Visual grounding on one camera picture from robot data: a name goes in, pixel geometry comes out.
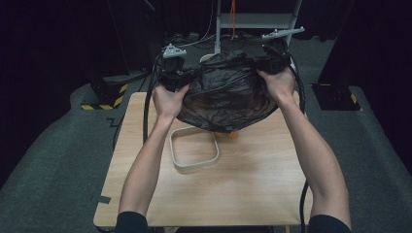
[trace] gray carpet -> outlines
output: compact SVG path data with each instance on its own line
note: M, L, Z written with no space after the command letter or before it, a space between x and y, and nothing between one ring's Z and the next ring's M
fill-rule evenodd
M187 65L213 52L200 48L212 46L188 47ZM223 42L223 46L227 50L241 48L250 55L261 50L241 42ZM321 111L310 88L310 83L317 82L332 46L333 42L322 43L316 38L293 39L291 52L305 83L307 115L342 166L351 196L354 232L409 233L412 179L361 89L351 87L362 111L327 112ZM130 83L120 107L111 111L80 109L91 92L88 85L73 92L71 111L38 137L1 189L0 232L97 232L93 216L113 152L115 126L140 84ZM275 227L274 231L285 232L285 228ZM292 227L292 232L299 232L299 227Z

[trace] table top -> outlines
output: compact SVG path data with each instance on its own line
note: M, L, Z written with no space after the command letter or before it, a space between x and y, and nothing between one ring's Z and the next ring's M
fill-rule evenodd
M115 226L121 189L135 156L143 145L143 109L146 93L130 97L118 142L98 203L96 226ZM149 110L149 132L155 106ZM189 125L175 120L170 133ZM237 138L216 137L220 158L216 164L178 170L166 140L154 198L147 214L149 226L298 225L299 200L305 177L282 112L238 132ZM216 155L210 132L182 136L174 141L176 159L183 164ZM312 208L310 189L305 219Z

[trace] hand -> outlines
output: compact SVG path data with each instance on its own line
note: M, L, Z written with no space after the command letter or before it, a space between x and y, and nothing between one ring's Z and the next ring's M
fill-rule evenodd
M157 118L164 117L173 120L182 109L182 101L189 85L182 87L177 92L168 91L163 84L154 89L153 98Z
M267 89L278 105L292 98L295 77L289 68L276 75L260 70L257 73L266 81Z

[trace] cable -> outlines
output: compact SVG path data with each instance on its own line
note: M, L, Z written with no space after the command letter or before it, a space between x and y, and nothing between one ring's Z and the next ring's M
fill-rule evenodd
M202 48L202 47L200 47L200 46L197 46L197 45L193 45L195 48L198 48L198 49L200 49L200 50L210 50L210 49L212 49L212 48L214 48L215 47L215 44L212 44L212 46L211 47L208 47L208 48Z
M143 144L145 144L146 140L148 140L149 106L150 106L151 97L152 97L154 77L155 77L155 74L157 75L157 66L159 66L158 61L160 60L160 58L161 58L161 54L158 55L154 61L154 67L152 69L151 79L149 81L149 88L148 88L146 99L145 99L145 109L143 111Z
M208 38L205 39L205 37L206 37L207 34L209 33L210 26L212 25L213 12L214 12L214 11L213 11L213 9L214 9L214 3L215 3L215 0L212 0L212 10L211 10L211 14L210 14L209 26L208 26L208 28L207 28L207 31L206 31L205 35L202 37L202 39L200 39L198 42L190 43L190 44L186 44L186 45L181 45L181 46L179 46L179 47L188 47L188 46L196 45L196 44L202 43L202 42L207 41L207 40L209 40L209 39L211 39L211 38L213 38L213 37L216 36L216 34L214 34L214 35L212 35L212 36L210 36L210 37L208 37Z
M183 35L173 35L172 38L166 38L165 39L165 44L170 44L170 43L193 43L198 41L198 37L192 37L192 38L183 38Z
M145 82L146 82L146 79L144 79L144 80L142 81L142 83L140 84L139 89L137 89L138 92L140 92L140 91L142 90L143 84L145 84Z
M236 27L235 27L235 12L236 12L236 0L232 0L232 5L231 5L231 9L230 9L230 21L229 23L232 25L232 37L231 40L234 39L235 35L236 35Z
M296 71L294 71L293 67L289 65L289 68L291 69L292 73L294 74L298 86L298 94L299 94L299 108L300 111L302 111L305 114L305 105L306 105L306 96L305 96L305 90L303 86L303 81L298 75L298 69L297 69L297 64L293 56L291 56L291 59L293 61L294 67L296 68ZM303 185L302 193L300 194L300 202L299 202L299 216L300 216L300 232L305 233L306 231L306 225L305 225L305 216L304 216L304 205L305 205L305 198L306 198L306 193L309 187L309 183L305 181L305 184Z

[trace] shirt sleeve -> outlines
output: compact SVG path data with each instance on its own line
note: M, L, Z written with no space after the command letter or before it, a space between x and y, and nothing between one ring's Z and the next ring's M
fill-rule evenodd
M308 233L352 233L341 220L333 216L312 216L309 220Z
M122 212L118 215L116 233L148 233L146 218L136 212Z

